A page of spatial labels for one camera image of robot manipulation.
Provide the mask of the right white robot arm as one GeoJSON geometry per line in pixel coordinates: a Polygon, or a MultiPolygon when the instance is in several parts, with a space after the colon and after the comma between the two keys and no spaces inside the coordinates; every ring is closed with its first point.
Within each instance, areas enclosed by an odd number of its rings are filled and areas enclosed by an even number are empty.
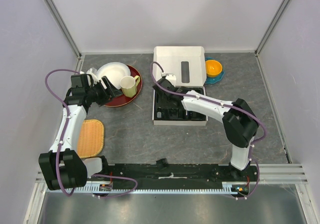
{"type": "Polygon", "coordinates": [[[175,101],[188,112],[210,117],[223,124],[228,141],[232,144],[229,175],[235,181],[247,175],[251,163],[250,145],[259,124],[248,104],[243,99],[224,101],[205,96],[188,87],[174,87],[166,78],[161,78],[152,87],[159,95],[175,101]]]}

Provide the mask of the black comb guard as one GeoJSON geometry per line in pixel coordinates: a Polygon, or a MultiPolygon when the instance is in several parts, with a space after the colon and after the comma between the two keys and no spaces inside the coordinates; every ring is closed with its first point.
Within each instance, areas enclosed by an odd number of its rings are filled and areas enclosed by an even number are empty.
{"type": "Polygon", "coordinates": [[[161,159],[157,160],[156,166],[159,171],[167,169],[169,167],[169,163],[168,163],[167,158],[161,158],[161,159]]]}

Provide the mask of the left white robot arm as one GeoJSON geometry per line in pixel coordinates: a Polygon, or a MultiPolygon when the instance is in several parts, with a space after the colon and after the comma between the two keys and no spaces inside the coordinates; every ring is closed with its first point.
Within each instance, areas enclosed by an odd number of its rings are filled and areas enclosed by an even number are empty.
{"type": "Polygon", "coordinates": [[[106,76],[98,79],[92,73],[71,76],[71,87],[62,103],[62,120],[49,151],[40,154],[38,163],[47,187],[61,190],[83,187],[92,175],[99,181],[110,175],[104,156],[81,159],[77,153],[82,125],[91,104],[104,106],[122,92],[106,76]]]}

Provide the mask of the small oil bottle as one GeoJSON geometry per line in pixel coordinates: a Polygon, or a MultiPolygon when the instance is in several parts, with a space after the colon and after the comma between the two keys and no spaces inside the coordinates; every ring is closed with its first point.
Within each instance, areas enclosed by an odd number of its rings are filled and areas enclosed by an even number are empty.
{"type": "Polygon", "coordinates": [[[158,112],[156,113],[156,117],[157,117],[158,119],[161,119],[161,118],[162,118],[162,113],[161,113],[160,111],[158,111],[158,112]]]}

